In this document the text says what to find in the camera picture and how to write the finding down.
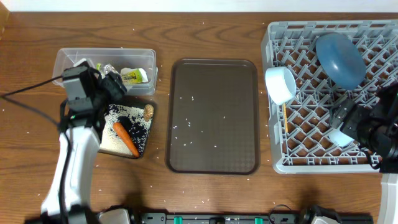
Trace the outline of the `light blue rice bowl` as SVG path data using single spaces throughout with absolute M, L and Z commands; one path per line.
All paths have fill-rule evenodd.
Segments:
M 287 67 L 268 68 L 265 73 L 267 92 L 277 105 L 283 105 L 296 96 L 296 82 Z

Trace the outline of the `brown food scrap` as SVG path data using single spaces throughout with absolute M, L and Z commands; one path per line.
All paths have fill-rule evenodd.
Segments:
M 150 104 L 145 105 L 144 107 L 144 120 L 149 122 L 154 116 L 154 107 Z

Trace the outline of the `white napkin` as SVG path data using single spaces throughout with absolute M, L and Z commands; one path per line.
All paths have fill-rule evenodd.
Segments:
M 148 77 L 147 77 L 147 73 L 143 68 L 123 68 L 121 70 L 121 72 L 125 71 L 125 70 L 133 70 L 133 69 L 139 69 L 140 72 L 142 73 L 142 77 L 143 77 L 143 83 L 148 82 Z

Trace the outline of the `orange carrot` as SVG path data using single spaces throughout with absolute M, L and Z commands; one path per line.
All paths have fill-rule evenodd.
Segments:
M 113 124 L 113 129 L 115 133 L 119 136 L 122 142 L 127 146 L 134 157 L 140 157 L 140 153 L 135 147 L 132 139 L 130 138 L 129 133 L 126 131 L 124 126 L 120 122 L 116 122 Z

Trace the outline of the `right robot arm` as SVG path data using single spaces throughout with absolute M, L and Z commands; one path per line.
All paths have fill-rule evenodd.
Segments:
M 330 109 L 332 128 L 365 147 L 382 160 L 371 165 L 382 174 L 382 197 L 378 223 L 397 223 L 397 84 L 377 91 L 379 101 L 371 109 L 347 99 Z

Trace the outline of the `aluminium foil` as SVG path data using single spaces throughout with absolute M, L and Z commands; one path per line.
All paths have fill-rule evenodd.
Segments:
M 100 72 L 102 78 L 105 78 L 109 72 L 119 75 L 119 72 L 110 63 L 105 65 L 97 63 L 95 68 Z

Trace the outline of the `yellow green candy wrapper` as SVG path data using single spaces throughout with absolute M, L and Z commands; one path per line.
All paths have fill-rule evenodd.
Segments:
M 139 69 L 125 70 L 121 72 L 123 83 L 132 85 L 143 82 L 142 73 Z

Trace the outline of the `light blue cup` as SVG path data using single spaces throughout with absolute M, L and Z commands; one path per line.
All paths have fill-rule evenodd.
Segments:
M 339 147 L 345 147 L 354 141 L 353 138 L 347 136 L 338 129 L 333 129 L 328 137 L 333 144 Z

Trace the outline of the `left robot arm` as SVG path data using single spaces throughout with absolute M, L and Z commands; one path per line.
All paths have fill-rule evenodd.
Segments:
M 60 105 L 60 154 L 40 216 L 28 223 L 99 223 L 90 208 L 94 161 L 105 114 L 127 92 L 121 77 L 105 77 L 83 58 L 61 75 L 67 99 Z

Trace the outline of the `dark blue plate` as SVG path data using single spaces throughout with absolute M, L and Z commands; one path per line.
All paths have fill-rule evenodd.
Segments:
M 362 55 L 345 35 L 330 33 L 319 37 L 316 52 L 322 68 L 339 87 L 354 90 L 364 80 L 366 66 Z

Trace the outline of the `wooden chopstick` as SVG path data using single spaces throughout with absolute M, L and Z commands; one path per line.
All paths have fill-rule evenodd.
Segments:
M 286 103 L 283 103 L 282 105 L 283 108 L 283 113 L 284 113 L 284 128 L 285 128 L 285 133 L 287 134 L 289 132 L 289 127 L 288 127 L 288 121 L 287 121 L 287 107 L 286 107 Z

